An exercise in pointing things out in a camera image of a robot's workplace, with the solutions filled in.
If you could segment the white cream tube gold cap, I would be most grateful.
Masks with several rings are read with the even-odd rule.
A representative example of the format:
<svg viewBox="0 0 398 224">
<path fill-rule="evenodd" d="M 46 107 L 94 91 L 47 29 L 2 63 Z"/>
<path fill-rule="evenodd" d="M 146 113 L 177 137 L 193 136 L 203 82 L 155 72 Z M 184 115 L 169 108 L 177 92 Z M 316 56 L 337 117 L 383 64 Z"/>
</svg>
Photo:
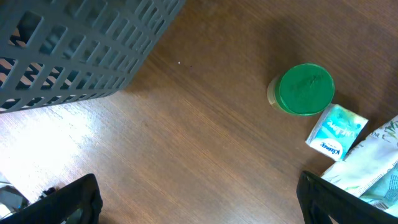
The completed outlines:
<svg viewBox="0 0 398 224">
<path fill-rule="evenodd" d="M 397 164 L 397 117 L 374 130 L 334 163 L 322 179 L 360 197 Z"/>
</svg>

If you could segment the green red snack bag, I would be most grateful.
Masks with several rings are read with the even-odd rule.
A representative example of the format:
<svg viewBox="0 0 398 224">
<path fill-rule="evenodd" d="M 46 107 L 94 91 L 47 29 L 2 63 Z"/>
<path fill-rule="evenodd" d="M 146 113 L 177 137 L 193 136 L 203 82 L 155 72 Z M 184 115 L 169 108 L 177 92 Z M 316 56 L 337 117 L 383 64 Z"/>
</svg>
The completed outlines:
<svg viewBox="0 0 398 224">
<path fill-rule="evenodd" d="M 267 99 L 275 109 L 297 116 L 321 113 L 335 95 L 330 73 L 314 63 L 303 63 L 275 77 L 267 87 Z"/>
</svg>

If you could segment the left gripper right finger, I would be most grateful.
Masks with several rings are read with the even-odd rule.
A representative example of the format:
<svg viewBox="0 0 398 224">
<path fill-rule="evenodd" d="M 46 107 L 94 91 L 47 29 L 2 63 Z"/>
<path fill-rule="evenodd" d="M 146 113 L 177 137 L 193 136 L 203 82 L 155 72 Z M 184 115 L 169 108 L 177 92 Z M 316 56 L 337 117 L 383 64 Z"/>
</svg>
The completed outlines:
<svg viewBox="0 0 398 224">
<path fill-rule="evenodd" d="M 397 223 L 396 217 L 306 170 L 300 175 L 296 193 L 305 224 Z"/>
</svg>

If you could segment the small teal tissue pack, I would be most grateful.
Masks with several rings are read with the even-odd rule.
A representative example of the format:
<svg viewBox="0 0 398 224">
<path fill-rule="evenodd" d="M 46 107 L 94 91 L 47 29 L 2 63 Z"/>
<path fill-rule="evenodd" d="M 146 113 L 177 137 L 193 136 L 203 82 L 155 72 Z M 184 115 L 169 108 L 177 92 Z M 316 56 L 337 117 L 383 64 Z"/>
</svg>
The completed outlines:
<svg viewBox="0 0 398 224">
<path fill-rule="evenodd" d="M 334 161 L 341 161 L 367 123 L 368 119 L 340 105 L 330 104 L 305 143 Z"/>
</svg>

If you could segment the teal snack packet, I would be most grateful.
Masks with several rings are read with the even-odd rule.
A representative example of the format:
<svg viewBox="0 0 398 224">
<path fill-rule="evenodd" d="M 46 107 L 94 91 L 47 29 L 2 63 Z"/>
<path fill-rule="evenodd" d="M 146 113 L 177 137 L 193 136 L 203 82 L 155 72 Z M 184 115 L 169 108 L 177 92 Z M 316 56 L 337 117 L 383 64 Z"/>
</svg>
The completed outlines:
<svg viewBox="0 0 398 224">
<path fill-rule="evenodd" d="M 394 217 L 397 217 L 397 166 L 372 185 L 360 199 Z"/>
</svg>

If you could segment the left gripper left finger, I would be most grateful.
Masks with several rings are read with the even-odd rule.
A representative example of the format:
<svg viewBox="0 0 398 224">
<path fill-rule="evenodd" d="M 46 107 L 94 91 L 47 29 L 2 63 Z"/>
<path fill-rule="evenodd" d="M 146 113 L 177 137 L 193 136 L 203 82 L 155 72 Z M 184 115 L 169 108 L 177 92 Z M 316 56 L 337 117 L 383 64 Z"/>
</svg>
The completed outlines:
<svg viewBox="0 0 398 224">
<path fill-rule="evenodd" d="M 86 174 L 59 190 L 46 190 L 44 198 L 23 208 L 2 224 L 98 224 L 103 201 L 94 174 Z"/>
</svg>

